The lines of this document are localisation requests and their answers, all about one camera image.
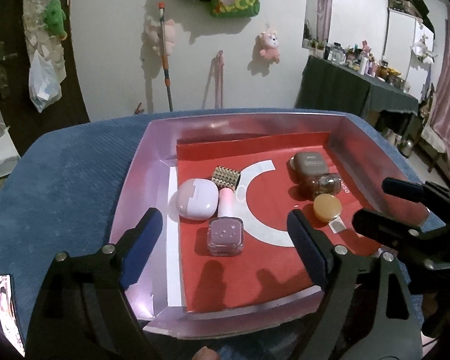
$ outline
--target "dark green tablecloth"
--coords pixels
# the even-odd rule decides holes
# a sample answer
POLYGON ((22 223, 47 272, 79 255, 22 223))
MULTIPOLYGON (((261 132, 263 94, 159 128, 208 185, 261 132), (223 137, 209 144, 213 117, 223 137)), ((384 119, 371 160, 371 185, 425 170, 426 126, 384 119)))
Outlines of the dark green tablecloth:
POLYGON ((417 115, 419 102, 388 83, 309 56, 296 108, 349 112, 366 119, 370 111, 417 115))

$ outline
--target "white curved stripe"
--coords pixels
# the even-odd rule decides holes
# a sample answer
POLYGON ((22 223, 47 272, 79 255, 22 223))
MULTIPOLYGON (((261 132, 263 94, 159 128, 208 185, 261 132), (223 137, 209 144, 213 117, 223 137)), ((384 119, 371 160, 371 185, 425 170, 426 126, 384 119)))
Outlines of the white curved stripe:
POLYGON ((254 163, 240 172, 240 183, 236 188, 234 212, 243 221, 244 230, 252 237, 267 244, 293 247, 293 242, 286 231, 274 229, 260 222, 247 205, 247 188, 252 180, 264 172, 275 170, 271 160, 254 163))

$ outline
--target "door handle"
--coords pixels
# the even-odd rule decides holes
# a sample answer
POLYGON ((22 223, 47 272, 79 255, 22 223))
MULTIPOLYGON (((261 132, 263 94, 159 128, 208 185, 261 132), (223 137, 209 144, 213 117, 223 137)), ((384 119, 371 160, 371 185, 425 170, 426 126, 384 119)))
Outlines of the door handle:
POLYGON ((0 98, 5 100, 10 96, 10 86, 8 85, 7 77, 7 63, 13 59, 16 59, 18 54, 13 52, 12 54, 5 54, 5 43, 0 42, 0 98))

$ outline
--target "dark brown door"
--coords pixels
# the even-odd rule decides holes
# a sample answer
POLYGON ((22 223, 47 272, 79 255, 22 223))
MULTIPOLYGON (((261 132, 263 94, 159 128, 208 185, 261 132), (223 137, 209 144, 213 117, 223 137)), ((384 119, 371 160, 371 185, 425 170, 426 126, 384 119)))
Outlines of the dark brown door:
POLYGON ((23 34, 23 0, 0 0, 0 42, 4 43, 5 55, 10 56, 2 63, 10 94, 2 96, 0 93, 0 111, 5 124, 10 126, 10 136, 20 155, 49 131, 90 121, 75 69, 67 0, 60 1, 67 14, 65 31, 69 34, 62 42, 67 77, 61 83, 62 98, 40 114, 28 90, 30 61, 23 34))

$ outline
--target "green plush toy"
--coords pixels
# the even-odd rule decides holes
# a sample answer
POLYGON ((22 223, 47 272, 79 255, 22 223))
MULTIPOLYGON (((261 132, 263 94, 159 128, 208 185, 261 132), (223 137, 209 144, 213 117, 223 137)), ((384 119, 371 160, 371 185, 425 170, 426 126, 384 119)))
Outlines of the green plush toy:
POLYGON ((63 27, 63 22, 66 18, 67 16, 62 9, 60 0, 52 0, 48 3, 45 8, 43 21, 45 23, 45 28, 50 35, 59 36, 63 41, 67 38, 68 34, 63 27))

